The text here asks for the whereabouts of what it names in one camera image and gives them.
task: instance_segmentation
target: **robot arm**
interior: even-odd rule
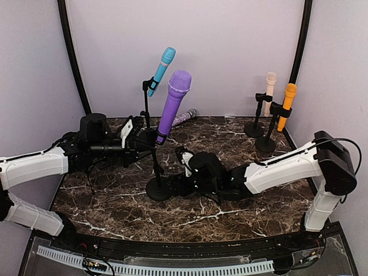
[[[23,201],[9,189],[49,175],[88,171],[95,159],[117,158],[127,167],[155,150],[153,143],[136,137],[143,126],[143,118],[130,116],[114,134],[105,120],[103,114],[89,114],[80,120],[79,132],[65,134],[50,149],[0,158],[0,221],[11,221],[59,236],[66,225],[74,227],[65,215]]]
[[[304,218],[304,228],[320,232],[341,198],[352,192],[357,180],[346,148],[326,132],[315,133],[314,141],[263,163],[226,170],[215,154],[191,152],[179,148],[177,155],[186,167],[169,183],[175,195],[194,191],[215,194],[220,199],[241,200],[278,185],[316,177],[318,192]]]

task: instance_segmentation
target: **marble surface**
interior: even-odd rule
[[[165,145],[158,148],[165,174],[183,171],[174,154],[179,145],[194,152],[214,152],[227,168],[291,150],[283,134],[274,130],[276,151],[258,151],[255,139],[243,133],[247,122],[252,119],[209,117],[176,126]],[[109,120],[112,129],[122,123],[122,119]],[[265,130],[268,123],[268,118],[260,119]],[[76,172],[65,177],[52,209],[67,214],[78,232],[89,235],[145,242],[222,242],[297,231],[313,200],[307,181],[300,180],[239,202],[224,201],[220,206],[198,194],[155,202],[145,194],[145,185],[153,177],[151,157],[129,168],[101,163],[90,175],[95,195],[86,175]]]

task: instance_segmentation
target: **round stand base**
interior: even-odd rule
[[[157,186],[156,178],[152,178],[148,181],[145,191],[147,196],[154,201],[165,201],[171,197],[170,188],[165,185],[167,178],[161,177],[161,187]]]
[[[263,129],[259,126],[254,129],[253,124],[246,124],[244,126],[244,133],[251,138],[257,138],[263,136]]]
[[[255,140],[255,147],[259,149],[260,151],[264,152],[273,152],[276,149],[275,141],[271,138],[269,139],[269,142],[265,144],[266,137],[258,137],[257,140]]]

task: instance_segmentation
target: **white arm link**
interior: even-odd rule
[[[48,175],[65,174],[68,172],[68,157],[60,147],[35,156],[7,161],[0,158],[0,179],[4,190],[9,190],[20,183],[46,177]]]

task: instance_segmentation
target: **wire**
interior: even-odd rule
[[[23,154],[23,155],[19,155],[19,156],[12,157],[12,158],[5,158],[4,160],[0,160],[0,163],[4,163],[5,161],[10,162],[10,161],[14,161],[14,160],[25,158],[25,157],[32,157],[32,156],[44,154],[44,153],[52,150],[53,147],[57,146],[63,140],[64,140],[64,138],[60,138],[59,140],[57,140],[56,142],[54,142],[51,145],[51,147],[49,147],[48,149],[45,149],[44,151],[34,152],[32,154]]]
[[[356,169],[355,169],[355,172],[354,172],[354,174],[356,175],[356,174],[358,173],[358,171],[359,171],[360,167],[361,167],[361,164],[362,164],[362,150],[361,150],[361,148],[359,147],[359,145],[358,145],[356,142],[354,142],[353,140],[350,140],[350,139],[348,139],[348,138],[332,138],[332,139],[328,139],[328,140],[325,140],[325,141],[322,141],[322,142],[316,143],[316,144],[312,145],[311,147],[309,147],[309,148],[307,148],[307,149],[303,149],[303,150],[297,151],[297,152],[295,152],[295,153],[293,153],[293,154],[290,154],[290,155],[288,155],[288,156],[285,156],[285,157],[279,158],[279,159],[277,159],[277,160],[275,160],[275,161],[271,161],[271,162],[267,162],[267,163],[262,163],[262,162],[257,161],[257,162],[255,162],[255,163],[256,163],[257,165],[260,165],[260,166],[269,166],[269,165],[272,165],[272,164],[276,164],[276,163],[278,163],[278,162],[280,162],[280,161],[283,161],[283,160],[285,160],[285,159],[288,159],[288,158],[294,157],[294,156],[296,156],[296,155],[303,154],[306,150],[307,150],[307,151],[310,151],[311,149],[313,149],[313,148],[315,148],[315,147],[318,147],[318,146],[323,145],[323,144],[325,144],[325,143],[334,142],[334,141],[346,141],[346,142],[349,142],[349,143],[353,144],[353,145],[357,148],[357,150],[358,150],[358,152],[359,152],[359,162],[358,162],[358,165],[357,165],[357,167],[356,167]]]
[[[110,267],[110,269],[111,269],[111,272],[112,272],[113,276],[115,276],[115,270],[114,270],[113,266],[112,266],[108,261],[104,260],[103,258],[98,257],[98,256],[93,255],[93,254],[88,253],[88,252],[83,252],[83,251],[81,251],[81,250],[74,249],[74,248],[72,248],[72,247],[70,247],[70,246],[66,245],[66,244],[65,244],[64,242],[62,242],[60,239],[55,239],[54,237],[53,237],[53,239],[54,239],[54,240],[56,240],[56,241],[58,241],[58,242],[59,242],[59,243],[61,243],[62,245],[66,246],[66,247],[67,247],[67,248],[69,248],[70,250],[72,250],[72,251],[74,251],[74,252],[77,252],[77,253],[82,254],[84,258],[86,257],[85,255],[88,255],[88,256],[90,256],[90,257],[92,257],[92,258],[95,258],[95,259],[98,259],[98,260],[103,261],[104,263],[106,263],[106,264]]]
[[[68,132],[65,135],[63,135],[63,137],[61,137],[60,139],[57,139],[54,143],[52,143],[52,145],[49,148],[45,149],[44,151],[38,151],[38,152],[34,152],[32,154],[23,154],[23,155],[15,156],[15,157],[12,157],[12,158],[5,158],[4,160],[0,160],[0,163],[4,163],[4,161],[10,162],[10,161],[14,161],[14,160],[25,158],[25,157],[32,157],[32,156],[44,154],[44,153],[52,150],[55,146],[57,146],[58,144],[60,144],[64,140],[67,140],[67,139],[73,137],[72,141],[74,141],[75,138],[77,137],[77,135],[79,135],[78,132]]]
[[[357,174],[359,169],[361,168],[361,164],[362,164],[362,150],[359,147],[359,145],[356,142],[354,142],[353,140],[350,140],[348,138],[332,138],[332,139],[314,144],[311,147],[309,147],[308,150],[311,150],[312,148],[318,147],[319,145],[323,145],[325,143],[334,142],[334,141],[346,141],[346,142],[349,142],[349,143],[355,145],[355,147],[357,148],[357,150],[359,152],[359,162],[358,162],[358,165],[357,165],[357,167],[355,169],[355,172],[354,172],[354,174]]]
[[[343,200],[341,200],[341,198],[340,198],[340,203],[341,203],[341,204],[344,204],[344,203],[345,203],[345,201],[346,201],[346,198],[347,198],[347,194],[345,195],[345,197],[344,197],[344,199],[343,199]]]
[[[319,255],[319,257],[316,257],[315,259],[310,260],[309,261],[310,263],[308,265],[306,265],[306,266],[300,266],[300,265],[304,264],[304,261],[305,260],[308,260],[309,258],[311,258],[311,256],[306,256],[306,257],[302,258],[298,263],[294,264],[293,266],[285,267],[285,268],[275,267],[275,271],[299,270],[299,269],[306,269],[308,267],[313,266],[319,259],[322,258],[323,254],[324,254],[324,251],[325,251],[325,249],[327,247],[326,227],[324,227],[323,236],[324,236],[324,247],[323,247],[323,250],[322,250],[321,254]],[[321,249],[320,242],[317,239],[315,239],[315,241],[316,241],[316,243],[318,245],[317,251],[319,251]]]

